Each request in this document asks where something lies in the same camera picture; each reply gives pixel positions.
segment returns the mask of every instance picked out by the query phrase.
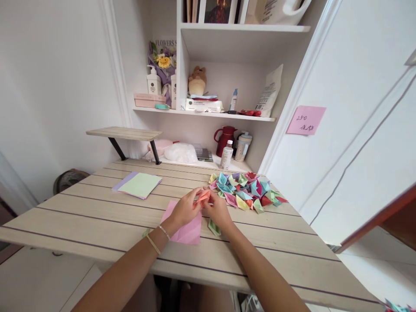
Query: origami pile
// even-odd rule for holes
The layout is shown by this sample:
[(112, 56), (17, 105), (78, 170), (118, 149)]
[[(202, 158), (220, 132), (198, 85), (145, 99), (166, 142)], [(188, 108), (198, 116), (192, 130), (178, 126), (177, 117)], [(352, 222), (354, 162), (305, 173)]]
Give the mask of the origami pile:
[[(270, 181), (265, 177), (257, 176), (255, 173), (247, 172), (233, 173), (225, 175), (222, 172), (220, 176), (215, 173), (209, 178), (209, 188), (218, 189), (218, 196), (225, 198), (228, 204), (244, 211), (253, 209), (258, 214), (264, 212), (263, 207), (268, 205), (280, 206), (287, 202), (282, 196), (270, 189)], [(214, 228), (214, 223), (210, 220), (209, 228), (215, 236), (221, 235), (218, 226)]]

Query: wooden shelf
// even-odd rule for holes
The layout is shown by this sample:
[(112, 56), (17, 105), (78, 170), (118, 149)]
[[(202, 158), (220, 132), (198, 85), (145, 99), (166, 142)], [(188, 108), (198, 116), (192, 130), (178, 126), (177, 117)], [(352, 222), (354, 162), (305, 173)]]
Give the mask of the wooden shelf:
[(133, 107), (135, 111), (150, 111), (157, 113), (166, 113), (166, 114), (182, 114), (182, 115), (193, 115), (193, 116), (203, 116), (203, 117), (216, 117), (216, 118), (230, 118), (230, 119), (246, 119), (246, 120), (256, 120), (256, 121), (276, 121), (276, 118), (265, 118), (265, 117), (252, 117), (245, 115), (230, 115), (230, 114), (221, 114), (221, 113), (196, 113), (190, 110), (161, 110), (156, 108), (149, 107)]
[(301, 40), (309, 26), (181, 23), (191, 61), (266, 65)]

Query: picture frame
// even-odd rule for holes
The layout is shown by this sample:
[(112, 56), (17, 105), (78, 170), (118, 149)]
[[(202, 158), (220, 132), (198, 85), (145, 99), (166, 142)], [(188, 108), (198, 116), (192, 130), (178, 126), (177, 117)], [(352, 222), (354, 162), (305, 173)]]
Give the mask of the picture frame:
[(239, 0), (201, 0), (199, 23), (234, 24)]

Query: wrist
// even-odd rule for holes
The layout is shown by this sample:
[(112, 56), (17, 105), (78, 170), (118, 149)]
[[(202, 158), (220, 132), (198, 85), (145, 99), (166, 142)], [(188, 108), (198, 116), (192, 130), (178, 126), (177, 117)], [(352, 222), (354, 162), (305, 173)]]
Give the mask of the wrist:
[(168, 235), (172, 237), (180, 229), (181, 224), (175, 218), (170, 216), (161, 223), (161, 226), (165, 229)]

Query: plastic bag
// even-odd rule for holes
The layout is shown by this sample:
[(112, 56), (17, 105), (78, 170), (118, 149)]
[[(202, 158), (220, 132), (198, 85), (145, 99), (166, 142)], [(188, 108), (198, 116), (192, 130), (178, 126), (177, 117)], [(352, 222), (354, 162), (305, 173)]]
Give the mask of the plastic bag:
[(195, 148), (191, 144), (175, 143), (165, 148), (165, 157), (180, 163), (195, 163), (198, 161)]

